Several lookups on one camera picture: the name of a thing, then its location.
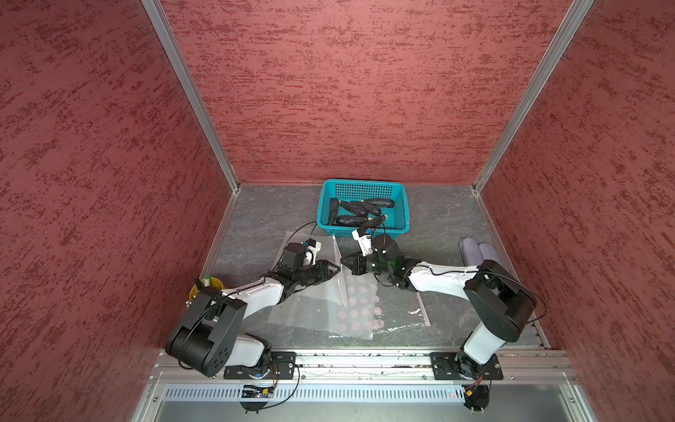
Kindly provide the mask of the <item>clear zip-top bag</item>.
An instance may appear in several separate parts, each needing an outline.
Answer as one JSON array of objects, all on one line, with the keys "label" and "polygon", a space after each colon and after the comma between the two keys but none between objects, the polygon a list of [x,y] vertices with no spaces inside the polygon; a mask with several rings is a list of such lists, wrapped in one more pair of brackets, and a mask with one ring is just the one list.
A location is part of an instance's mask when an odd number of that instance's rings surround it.
[{"label": "clear zip-top bag", "polygon": [[[317,235],[312,237],[321,244],[317,258],[330,261],[341,271],[339,261],[342,256],[336,238]],[[272,307],[268,322],[273,325],[340,334],[339,314],[346,310],[346,306],[346,282],[341,271],[329,281],[306,288]]]}]

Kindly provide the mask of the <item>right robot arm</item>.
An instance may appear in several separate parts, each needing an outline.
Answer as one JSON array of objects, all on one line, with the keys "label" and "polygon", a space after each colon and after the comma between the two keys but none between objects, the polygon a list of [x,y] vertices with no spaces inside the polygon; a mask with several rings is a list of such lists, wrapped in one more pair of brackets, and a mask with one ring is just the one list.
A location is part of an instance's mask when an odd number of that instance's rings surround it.
[{"label": "right robot arm", "polygon": [[401,290],[451,295],[469,302],[480,323],[450,365],[454,376],[467,381],[495,376],[496,353],[519,340],[538,306],[535,293],[494,260],[472,267],[438,266],[395,255],[388,248],[367,256],[356,252],[341,263],[354,275],[384,277]]}]

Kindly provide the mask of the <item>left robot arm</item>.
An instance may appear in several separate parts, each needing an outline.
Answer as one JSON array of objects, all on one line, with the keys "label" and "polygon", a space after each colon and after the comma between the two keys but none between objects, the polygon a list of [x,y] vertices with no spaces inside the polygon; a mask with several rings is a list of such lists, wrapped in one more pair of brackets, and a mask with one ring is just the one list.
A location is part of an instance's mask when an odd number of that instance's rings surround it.
[{"label": "left robot arm", "polygon": [[340,267],[332,262],[318,260],[312,266],[278,267],[239,288],[202,288],[168,337],[165,353],[183,369],[207,377],[225,367],[268,366],[269,343],[243,333],[244,320],[339,273]]}]

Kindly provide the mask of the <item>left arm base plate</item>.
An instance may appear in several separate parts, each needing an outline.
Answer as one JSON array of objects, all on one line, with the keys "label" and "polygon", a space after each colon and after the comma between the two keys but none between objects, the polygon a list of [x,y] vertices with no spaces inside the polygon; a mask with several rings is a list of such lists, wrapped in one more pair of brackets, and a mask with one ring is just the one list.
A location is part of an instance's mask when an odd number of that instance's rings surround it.
[{"label": "left arm base plate", "polygon": [[288,381],[297,378],[295,368],[296,353],[269,352],[264,353],[261,361],[253,367],[230,366],[225,367],[223,378],[238,381]]}]

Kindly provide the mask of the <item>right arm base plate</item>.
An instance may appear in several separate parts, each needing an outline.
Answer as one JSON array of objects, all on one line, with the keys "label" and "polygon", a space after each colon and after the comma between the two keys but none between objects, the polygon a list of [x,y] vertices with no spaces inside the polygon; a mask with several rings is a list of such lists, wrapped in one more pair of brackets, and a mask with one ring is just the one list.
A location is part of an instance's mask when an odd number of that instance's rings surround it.
[{"label": "right arm base plate", "polygon": [[474,382],[503,381],[504,374],[497,355],[492,355],[485,364],[474,362],[464,352],[431,353],[431,368],[436,381]]}]

